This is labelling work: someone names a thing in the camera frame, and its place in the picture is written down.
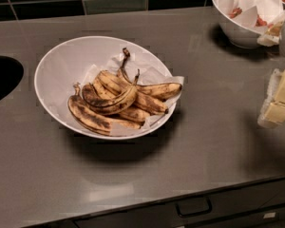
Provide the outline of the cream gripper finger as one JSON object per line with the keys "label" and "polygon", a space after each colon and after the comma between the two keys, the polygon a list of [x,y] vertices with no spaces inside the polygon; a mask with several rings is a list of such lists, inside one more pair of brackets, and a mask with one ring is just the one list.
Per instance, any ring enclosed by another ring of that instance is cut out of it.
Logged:
{"label": "cream gripper finger", "polygon": [[257,123],[275,128],[285,122],[285,70],[275,69],[270,77],[267,98],[264,100]]}
{"label": "cream gripper finger", "polygon": [[278,21],[277,23],[270,25],[266,32],[257,38],[257,42],[265,47],[278,45],[283,24],[283,21]]}

